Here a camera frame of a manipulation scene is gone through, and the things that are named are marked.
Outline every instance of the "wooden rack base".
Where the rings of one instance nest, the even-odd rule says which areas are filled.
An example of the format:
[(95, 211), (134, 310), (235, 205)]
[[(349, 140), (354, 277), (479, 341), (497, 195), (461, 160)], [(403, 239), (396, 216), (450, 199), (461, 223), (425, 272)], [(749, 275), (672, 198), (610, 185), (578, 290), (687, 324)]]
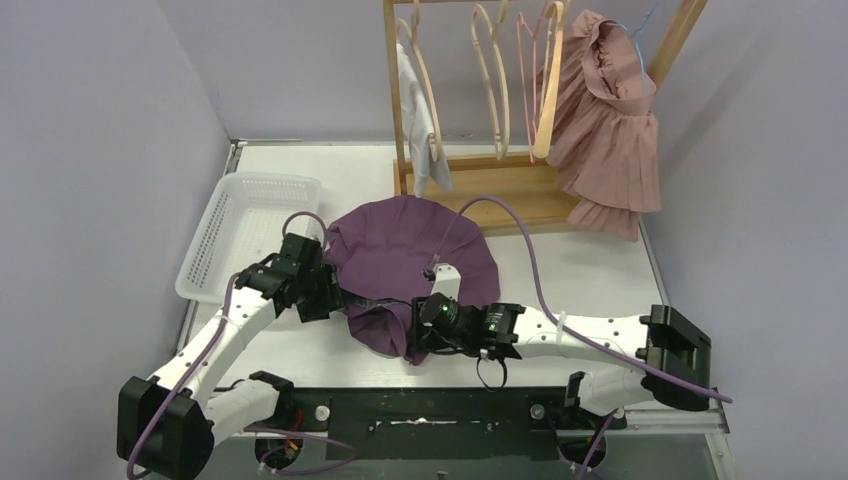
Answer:
[[(580, 199), (556, 185), (556, 170), (543, 160), (530, 163), (527, 152), (509, 153), (503, 160), (494, 155), (448, 157), (453, 190), (443, 192), (430, 179), (423, 197), (457, 211), (478, 195), (492, 195), (507, 202), (533, 233), (571, 230), (566, 219)], [(409, 159), (404, 162), (407, 184), (414, 185)], [(398, 162), (394, 162), (395, 195), (401, 194)], [(479, 202), (465, 211), (486, 235), (518, 232), (515, 220), (491, 202)]]

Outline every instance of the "gray wall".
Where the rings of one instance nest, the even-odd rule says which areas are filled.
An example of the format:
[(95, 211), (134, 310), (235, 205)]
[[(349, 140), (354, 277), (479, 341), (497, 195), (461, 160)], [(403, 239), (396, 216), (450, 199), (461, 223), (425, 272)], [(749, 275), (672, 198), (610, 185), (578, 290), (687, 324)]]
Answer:
[(656, 103), (674, 304), (748, 479), (848, 477), (848, 3), (711, 0)]
[(118, 478), (227, 138), (153, 0), (5, 0), (0, 32), (0, 478)]
[[(677, 3), (663, 1), (651, 19), (642, 41), (646, 59)], [(160, 4), (231, 138), (394, 138), (380, 0), (160, 0)], [(492, 17), (498, 4), (483, 2)], [(543, 0), (510, 2), (499, 40), (509, 77), (512, 139), (517, 144), (526, 144), (526, 133), (515, 20), (519, 11), (528, 19), (538, 18), (543, 4)], [(570, 19), (591, 7), (636, 28), (653, 4), (654, 0), (575, 0), (569, 25)], [(488, 104), (471, 46), (473, 5), (422, 6), (419, 43), (444, 137), (458, 140), (473, 135), (475, 143), (488, 143)], [(408, 19), (411, 6), (398, 6), (396, 11), (398, 18)], [(491, 60), (489, 65), (496, 75)]]

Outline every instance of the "ruffled pink dress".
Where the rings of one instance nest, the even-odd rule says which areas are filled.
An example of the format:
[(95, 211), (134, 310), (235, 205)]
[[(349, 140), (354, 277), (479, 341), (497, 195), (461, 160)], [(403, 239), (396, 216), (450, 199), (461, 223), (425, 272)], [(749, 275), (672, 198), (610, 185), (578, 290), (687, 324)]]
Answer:
[(639, 214), (661, 208), (656, 85), (624, 29), (588, 10), (564, 39), (561, 68), (547, 162), (582, 199), (568, 222), (636, 241)]

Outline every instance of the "white tabletop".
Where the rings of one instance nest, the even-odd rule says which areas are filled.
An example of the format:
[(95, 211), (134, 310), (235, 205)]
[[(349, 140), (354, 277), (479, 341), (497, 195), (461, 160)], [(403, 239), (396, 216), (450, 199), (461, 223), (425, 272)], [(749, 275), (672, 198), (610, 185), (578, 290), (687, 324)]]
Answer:
[[(446, 146), (448, 154), (482, 153), (491, 146)], [(393, 194), (392, 145), (244, 147), (240, 172), (304, 175), (324, 187), (319, 214), (329, 223), (357, 206)], [(583, 232), (532, 236), (539, 257), (546, 301), (555, 312), (618, 317), (646, 313), (661, 303), (651, 262), (641, 238), (630, 243)], [(529, 256), (521, 236), (487, 238), (498, 263), (501, 301), (538, 308)], [(190, 335), (205, 325), (219, 305), (201, 304)], [(563, 386), (591, 362), (533, 358), (509, 362), (508, 386)], [(376, 354), (353, 339), (339, 315), (301, 324), (284, 312), (247, 347), (222, 383), (257, 370), (292, 380), (298, 387), (478, 387), (475, 362), (465, 357), (430, 356), (417, 367)], [(497, 364), (481, 365), (489, 383), (500, 379)]]

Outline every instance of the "purple cloth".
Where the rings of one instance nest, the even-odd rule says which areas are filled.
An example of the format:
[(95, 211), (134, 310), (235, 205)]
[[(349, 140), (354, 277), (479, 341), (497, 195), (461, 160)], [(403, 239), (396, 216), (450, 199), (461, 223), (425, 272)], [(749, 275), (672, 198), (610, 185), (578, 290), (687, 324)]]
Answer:
[[(324, 260), (338, 267), (339, 285), (353, 294), (406, 302), (427, 296), (432, 284), (422, 273), (455, 216), (438, 203), (411, 195), (367, 203), (330, 225)], [(482, 307), (498, 301), (498, 265), (477, 224), (457, 219), (440, 253), (440, 263), (451, 264), (462, 275), (459, 303)], [(406, 355), (411, 324), (412, 312), (406, 305), (348, 308), (354, 338), (379, 353), (403, 356), (418, 365), (426, 353)]]

